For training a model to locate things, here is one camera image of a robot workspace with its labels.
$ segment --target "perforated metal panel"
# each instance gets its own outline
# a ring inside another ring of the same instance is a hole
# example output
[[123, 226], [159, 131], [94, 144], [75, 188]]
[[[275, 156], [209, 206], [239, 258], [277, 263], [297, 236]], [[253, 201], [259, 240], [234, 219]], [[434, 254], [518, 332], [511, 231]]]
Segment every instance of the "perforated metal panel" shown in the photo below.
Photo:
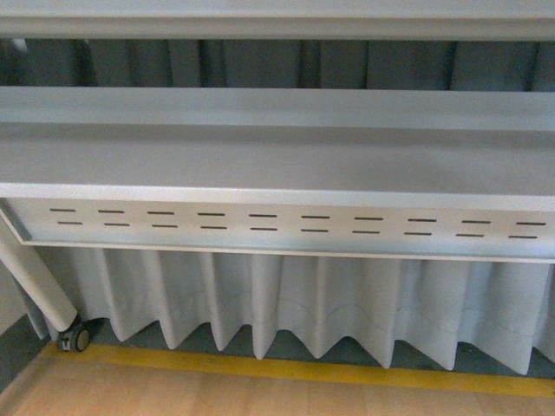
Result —
[[26, 244], [555, 257], [555, 213], [10, 198]]

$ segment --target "gray wall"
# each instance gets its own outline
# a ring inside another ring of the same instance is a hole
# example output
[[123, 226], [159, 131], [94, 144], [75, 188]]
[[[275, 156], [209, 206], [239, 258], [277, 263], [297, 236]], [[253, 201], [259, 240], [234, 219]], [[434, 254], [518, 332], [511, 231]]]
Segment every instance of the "gray wall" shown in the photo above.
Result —
[[0, 335], [25, 313], [23, 301], [11, 280], [10, 273], [0, 263]]

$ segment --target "white pole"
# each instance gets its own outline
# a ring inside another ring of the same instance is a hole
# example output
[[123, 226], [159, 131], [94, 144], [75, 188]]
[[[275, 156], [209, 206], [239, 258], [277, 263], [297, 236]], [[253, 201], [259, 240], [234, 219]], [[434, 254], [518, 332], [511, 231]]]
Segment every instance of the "white pole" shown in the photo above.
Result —
[[0, 261], [29, 294], [56, 330], [63, 332], [77, 317], [73, 306], [35, 249], [21, 245], [0, 218]]

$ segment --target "yellow floor line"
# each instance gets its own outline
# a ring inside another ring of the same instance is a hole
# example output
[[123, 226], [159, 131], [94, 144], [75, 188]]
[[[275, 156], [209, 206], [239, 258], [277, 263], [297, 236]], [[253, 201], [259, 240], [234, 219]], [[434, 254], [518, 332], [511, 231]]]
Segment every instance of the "yellow floor line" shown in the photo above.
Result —
[[456, 392], [512, 394], [555, 399], [555, 380], [500, 375], [460, 374], [441, 371], [364, 367], [345, 364], [283, 361], [228, 355], [193, 354], [148, 348], [92, 344], [83, 353], [64, 353], [50, 343], [42, 357], [93, 361], [136, 367], [326, 381], [374, 386], [413, 387]]

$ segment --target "shelf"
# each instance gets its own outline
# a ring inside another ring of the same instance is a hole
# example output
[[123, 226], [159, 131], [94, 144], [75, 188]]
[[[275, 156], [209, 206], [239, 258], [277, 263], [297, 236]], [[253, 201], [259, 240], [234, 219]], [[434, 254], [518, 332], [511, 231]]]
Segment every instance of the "shelf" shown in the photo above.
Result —
[[551, 0], [20, 0], [2, 37], [553, 40]]
[[[265, 90], [260, 107], [259, 90], [3, 92], [0, 199], [23, 244], [555, 259], [548, 94], [311, 91], [326, 103], [294, 121], [280, 109], [302, 91]], [[358, 115], [343, 119], [349, 99]], [[96, 102], [111, 118], [98, 122]], [[133, 114], [116, 110], [126, 102]]]

